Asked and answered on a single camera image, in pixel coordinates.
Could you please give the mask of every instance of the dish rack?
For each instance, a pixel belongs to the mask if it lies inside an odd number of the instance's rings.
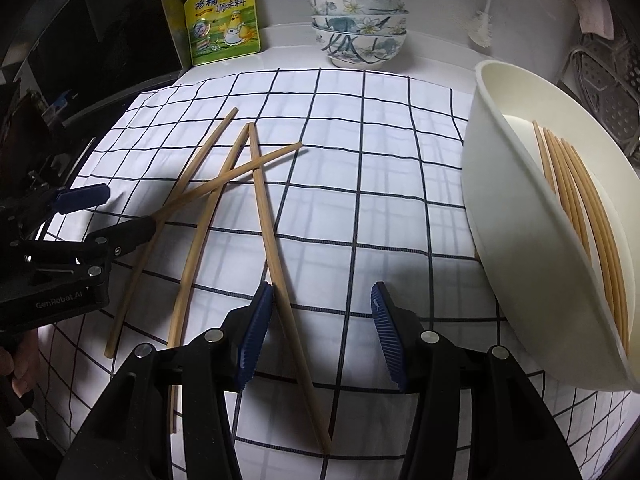
[[[580,103],[626,158],[640,168],[640,49],[616,20],[613,40],[583,34],[566,58],[559,82],[574,67]]]

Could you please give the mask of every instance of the metal screw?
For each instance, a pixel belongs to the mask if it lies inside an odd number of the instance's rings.
[[[435,344],[440,341],[440,336],[436,332],[425,330],[420,334],[420,339],[422,339],[425,343]]]
[[[494,346],[491,353],[498,359],[506,359],[509,357],[509,351],[504,346]]]
[[[133,349],[133,355],[136,357],[146,357],[151,354],[153,347],[149,343],[142,343]]]
[[[209,343],[217,343],[225,336],[225,333],[222,332],[219,328],[212,328],[211,330],[207,330],[204,335],[204,339]]]

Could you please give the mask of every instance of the white tablecloth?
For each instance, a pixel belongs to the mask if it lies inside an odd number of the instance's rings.
[[[334,448],[319,453],[289,350],[272,320],[256,377],[226,394],[245,480],[397,478],[416,396],[391,382],[374,323],[371,286],[384,280],[398,306],[455,344],[503,344],[554,414],[585,478],[599,473],[626,412],[623,393],[558,383],[524,351],[500,312],[466,223],[460,154],[471,96],[406,76],[337,69],[250,72],[141,94],[100,142],[74,186],[105,182],[96,211],[56,216],[46,238],[86,232],[162,205],[207,132],[232,107],[236,119],[191,183],[218,174],[241,127],[257,122],[262,152],[301,140],[296,156],[269,165],[278,242],[294,314]],[[249,156],[246,147],[239,164]],[[104,357],[113,312],[135,261],[111,273],[104,311],[41,329],[43,377],[36,410],[63,449],[133,347],[164,348],[178,282],[203,199],[175,214],[146,266],[116,359]],[[250,176],[226,187],[196,277],[186,339],[248,304],[265,272]],[[466,478],[470,393],[462,391],[456,478]],[[179,431],[174,475],[185,478]]]

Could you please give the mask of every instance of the white plastic basin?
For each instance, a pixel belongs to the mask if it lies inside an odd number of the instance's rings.
[[[633,316],[640,299],[640,180],[598,122],[556,86],[497,61],[478,64],[476,79],[463,197],[500,307],[527,351],[558,380],[640,391],[640,316]],[[533,120],[575,147],[603,199],[628,293],[628,356],[599,270],[540,170],[535,138],[527,137]]]

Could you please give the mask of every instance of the blue gripper pad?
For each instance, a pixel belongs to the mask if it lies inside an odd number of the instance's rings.
[[[391,375],[391,380],[398,384],[401,391],[404,391],[407,384],[407,377],[404,372],[404,349],[402,348],[398,330],[389,314],[390,307],[395,308],[393,305],[387,306],[380,290],[380,285],[376,283],[371,287],[373,321],[376,323],[378,339],[380,339],[380,345],[385,354],[386,367],[389,370],[389,375]]]
[[[260,349],[267,333],[271,309],[273,306],[273,287],[268,283],[259,298],[254,298],[255,309],[244,332],[242,342],[238,345],[238,370],[235,383],[240,390],[252,379],[258,363]]]
[[[107,202],[110,195],[111,191],[106,184],[93,184],[92,186],[65,189],[58,194],[53,204],[51,204],[51,210],[54,213],[65,215],[73,211],[102,205]]]

